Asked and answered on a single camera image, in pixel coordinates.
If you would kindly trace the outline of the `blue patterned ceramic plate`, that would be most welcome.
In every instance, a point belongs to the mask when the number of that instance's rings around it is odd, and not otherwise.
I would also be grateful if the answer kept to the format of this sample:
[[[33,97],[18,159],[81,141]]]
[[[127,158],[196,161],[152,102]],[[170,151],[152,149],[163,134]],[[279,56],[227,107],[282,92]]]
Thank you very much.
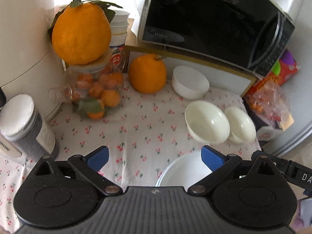
[[[161,174],[155,186],[182,186],[185,191],[212,171],[201,160],[201,152],[178,157]]]

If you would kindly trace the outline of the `cream bowl large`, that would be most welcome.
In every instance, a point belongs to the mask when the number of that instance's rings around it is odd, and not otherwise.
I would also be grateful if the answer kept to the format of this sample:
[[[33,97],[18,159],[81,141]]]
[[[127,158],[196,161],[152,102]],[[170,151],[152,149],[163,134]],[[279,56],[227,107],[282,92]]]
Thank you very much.
[[[230,106],[225,109],[225,115],[230,124],[229,141],[235,144],[248,144],[255,141],[255,125],[245,111]]]

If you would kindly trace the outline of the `white bowl small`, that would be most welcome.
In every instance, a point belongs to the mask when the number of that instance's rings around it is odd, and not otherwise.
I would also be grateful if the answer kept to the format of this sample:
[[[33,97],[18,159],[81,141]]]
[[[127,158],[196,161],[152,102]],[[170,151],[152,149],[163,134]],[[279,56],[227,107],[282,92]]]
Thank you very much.
[[[184,99],[201,99],[210,88],[208,79],[189,66],[177,66],[172,72],[171,84],[174,91]]]

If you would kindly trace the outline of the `dark cardboard box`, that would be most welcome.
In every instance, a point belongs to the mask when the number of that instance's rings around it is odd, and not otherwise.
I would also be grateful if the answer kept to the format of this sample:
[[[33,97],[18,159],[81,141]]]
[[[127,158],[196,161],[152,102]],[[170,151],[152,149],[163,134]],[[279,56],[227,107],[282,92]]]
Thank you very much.
[[[269,142],[277,138],[294,123],[291,113],[287,114],[285,121],[270,120],[254,112],[250,112],[250,117],[255,124],[256,137],[260,142]]]

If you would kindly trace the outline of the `cherry print tablecloth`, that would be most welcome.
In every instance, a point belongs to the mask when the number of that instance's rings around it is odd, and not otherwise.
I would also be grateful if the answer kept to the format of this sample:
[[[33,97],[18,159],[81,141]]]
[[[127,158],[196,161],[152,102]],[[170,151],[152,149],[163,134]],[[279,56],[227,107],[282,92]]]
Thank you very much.
[[[98,120],[82,119],[72,105],[60,107],[49,122],[60,147],[57,160],[86,155],[106,145],[109,161],[99,173],[124,189],[129,185],[154,186],[175,159],[201,150],[203,144],[193,139],[184,119],[190,101],[175,93],[171,81],[156,94],[143,95],[133,89],[124,74],[120,94],[117,111]],[[242,98],[223,89],[210,86],[203,100],[222,111],[229,106],[245,111]],[[258,141],[247,145],[225,142],[213,147],[247,160],[260,150]],[[34,165],[32,159],[13,160],[1,153],[1,227],[10,233],[20,226],[13,209],[14,196]]]

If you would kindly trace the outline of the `glass jar of kumquats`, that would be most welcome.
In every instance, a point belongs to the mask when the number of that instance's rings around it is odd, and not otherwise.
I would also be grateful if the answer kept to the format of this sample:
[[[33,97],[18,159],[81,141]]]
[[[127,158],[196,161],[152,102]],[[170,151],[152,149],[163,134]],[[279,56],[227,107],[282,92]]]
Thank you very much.
[[[111,49],[87,65],[68,65],[65,85],[51,88],[48,98],[54,103],[69,103],[82,118],[101,119],[117,111],[124,86],[121,70],[111,62]]]

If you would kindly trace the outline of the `grey canister with white lid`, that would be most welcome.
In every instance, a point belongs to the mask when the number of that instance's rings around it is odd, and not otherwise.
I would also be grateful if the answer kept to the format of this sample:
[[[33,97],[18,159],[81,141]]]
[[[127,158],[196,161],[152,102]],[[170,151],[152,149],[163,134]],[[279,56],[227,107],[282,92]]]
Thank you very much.
[[[56,159],[59,153],[52,127],[28,94],[14,96],[2,108],[1,136],[34,161],[47,155]]]

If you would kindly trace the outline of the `plastic bag of oranges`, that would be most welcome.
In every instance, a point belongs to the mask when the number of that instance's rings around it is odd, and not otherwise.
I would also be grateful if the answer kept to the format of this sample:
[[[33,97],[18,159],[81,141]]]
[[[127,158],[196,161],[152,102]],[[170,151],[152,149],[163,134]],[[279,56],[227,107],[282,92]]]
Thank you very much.
[[[253,112],[272,121],[284,122],[290,113],[287,95],[273,81],[267,81],[256,92],[247,94],[245,100]]]

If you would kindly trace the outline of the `white board under microwave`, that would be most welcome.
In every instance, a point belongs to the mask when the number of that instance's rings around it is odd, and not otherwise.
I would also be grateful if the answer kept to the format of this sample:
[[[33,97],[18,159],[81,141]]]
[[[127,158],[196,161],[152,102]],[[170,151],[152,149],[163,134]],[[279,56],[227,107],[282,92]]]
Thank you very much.
[[[147,53],[153,53],[163,57],[168,78],[171,78],[175,67],[188,66],[204,74],[212,87],[230,91],[241,97],[248,92],[256,81],[254,75],[245,71],[232,68],[207,57],[198,55],[189,57],[180,50],[167,51],[153,45],[136,47],[127,44],[124,47],[124,51],[126,54],[126,70],[129,69],[129,65],[135,58]]]

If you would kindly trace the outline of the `colourful snack box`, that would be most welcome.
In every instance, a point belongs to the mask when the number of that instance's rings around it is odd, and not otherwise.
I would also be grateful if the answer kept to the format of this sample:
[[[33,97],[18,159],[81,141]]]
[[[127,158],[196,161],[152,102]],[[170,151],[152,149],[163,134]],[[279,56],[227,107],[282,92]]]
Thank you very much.
[[[271,71],[262,80],[258,81],[249,89],[246,94],[254,94],[261,89],[267,81],[272,81],[281,86],[300,70],[290,51],[285,50],[279,60],[276,61]]]

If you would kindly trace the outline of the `red snack packet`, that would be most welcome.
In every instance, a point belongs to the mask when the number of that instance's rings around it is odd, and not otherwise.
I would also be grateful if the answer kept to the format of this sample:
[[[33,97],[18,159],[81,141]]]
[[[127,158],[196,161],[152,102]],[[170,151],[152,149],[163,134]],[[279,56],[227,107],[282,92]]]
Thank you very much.
[[[119,45],[116,47],[111,47],[113,51],[111,62],[115,64],[121,72],[126,72],[128,66],[128,53],[125,50],[125,45]]]

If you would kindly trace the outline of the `orange on tablecloth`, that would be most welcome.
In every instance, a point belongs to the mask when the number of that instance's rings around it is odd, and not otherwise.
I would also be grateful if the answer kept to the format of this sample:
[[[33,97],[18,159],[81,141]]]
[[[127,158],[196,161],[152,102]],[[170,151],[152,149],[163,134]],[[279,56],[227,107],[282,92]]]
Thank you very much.
[[[128,69],[132,87],[143,94],[155,94],[166,84],[167,70],[162,58],[145,54],[135,58]]]

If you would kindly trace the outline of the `orange with leaves on jar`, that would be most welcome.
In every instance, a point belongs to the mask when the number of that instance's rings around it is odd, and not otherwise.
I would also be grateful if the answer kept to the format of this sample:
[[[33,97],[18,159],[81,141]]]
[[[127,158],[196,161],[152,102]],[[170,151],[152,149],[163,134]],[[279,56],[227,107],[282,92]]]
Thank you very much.
[[[121,6],[101,0],[72,0],[48,29],[55,53],[67,64],[84,66],[106,54],[112,38],[110,23]]]

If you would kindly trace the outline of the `black microwave oven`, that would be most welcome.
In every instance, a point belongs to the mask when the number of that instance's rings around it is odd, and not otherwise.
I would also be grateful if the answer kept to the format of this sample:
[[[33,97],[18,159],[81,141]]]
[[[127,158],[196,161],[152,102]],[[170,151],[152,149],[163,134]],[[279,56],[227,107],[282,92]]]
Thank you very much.
[[[138,39],[264,77],[294,30],[289,17],[271,0],[145,0]]]

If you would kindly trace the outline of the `stack of white cups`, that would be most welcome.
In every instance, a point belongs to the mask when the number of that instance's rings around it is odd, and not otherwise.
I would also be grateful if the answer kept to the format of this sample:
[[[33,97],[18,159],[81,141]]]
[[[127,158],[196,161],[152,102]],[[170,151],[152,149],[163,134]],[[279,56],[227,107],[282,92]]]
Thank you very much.
[[[122,10],[114,10],[115,16],[110,23],[111,41],[110,47],[119,47],[125,44],[128,35],[129,13]]]

